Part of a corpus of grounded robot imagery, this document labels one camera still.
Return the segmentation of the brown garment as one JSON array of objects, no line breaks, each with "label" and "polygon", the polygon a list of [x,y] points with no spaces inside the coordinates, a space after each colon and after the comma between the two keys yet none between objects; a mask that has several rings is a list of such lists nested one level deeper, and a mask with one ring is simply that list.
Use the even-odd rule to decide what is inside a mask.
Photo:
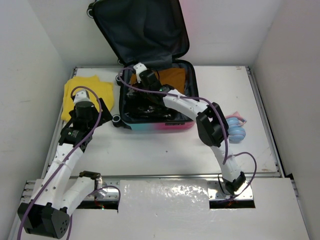
[{"label": "brown garment", "polygon": [[156,79],[160,82],[159,86],[150,86],[149,91],[159,91],[161,86],[169,85],[181,94],[185,93],[186,70],[184,68],[172,67],[164,70],[147,69],[147,72],[153,72]]}]

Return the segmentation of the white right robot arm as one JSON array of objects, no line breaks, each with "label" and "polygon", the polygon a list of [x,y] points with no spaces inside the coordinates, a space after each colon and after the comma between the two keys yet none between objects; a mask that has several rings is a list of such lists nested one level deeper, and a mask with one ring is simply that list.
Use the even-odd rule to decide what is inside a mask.
[{"label": "white right robot arm", "polygon": [[150,69],[134,71],[137,82],[142,85],[138,91],[155,104],[178,111],[196,122],[200,140],[211,148],[219,164],[225,189],[234,195],[246,177],[229,150],[229,126],[220,106],[205,100],[199,102],[197,97],[186,96],[168,84],[162,85]]}]

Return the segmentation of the black white patterned garment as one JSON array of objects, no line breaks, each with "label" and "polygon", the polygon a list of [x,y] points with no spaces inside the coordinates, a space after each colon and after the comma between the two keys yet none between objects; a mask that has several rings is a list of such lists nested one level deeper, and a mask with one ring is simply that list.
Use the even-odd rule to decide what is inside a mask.
[{"label": "black white patterned garment", "polygon": [[124,97],[124,115],[138,120],[171,121],[178,116],[178,113],[155,104],[144,92],[129,88]]}]

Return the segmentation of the blue pink cat headphones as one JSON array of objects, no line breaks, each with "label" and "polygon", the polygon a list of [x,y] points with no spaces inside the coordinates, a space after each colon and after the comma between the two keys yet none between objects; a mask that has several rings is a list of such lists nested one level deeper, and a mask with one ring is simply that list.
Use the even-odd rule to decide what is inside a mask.
[{"label": "blue pink cat headphones", "polygon": [[229,141],[234,144],[238,144],[243,141],[247,135],[246,130],[244,129],[244,125],[247,123],[247,120],[242,117],[238,111],[231,115],[227,115],[225,118],[228,123]]}]

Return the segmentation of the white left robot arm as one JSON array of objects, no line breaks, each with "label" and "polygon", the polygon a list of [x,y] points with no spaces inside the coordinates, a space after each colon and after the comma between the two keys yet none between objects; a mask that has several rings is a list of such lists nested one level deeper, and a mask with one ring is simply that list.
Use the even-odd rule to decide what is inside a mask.
[{"label": "white left robot arm", "polygon": [[74,108],[70,120],[62,128],[51,166],[28,203],[21,203],[17,214],[20,226],[17,239],[22,233],[61,239],[70,233],[72,213],[83,199],[97,189],[100,174],[83,171],[75,184],[66,190],[67,183],[80,160],[95,129],[112,120],[112,115],[102,98],[98,108],[90,99],[73,98]]}]

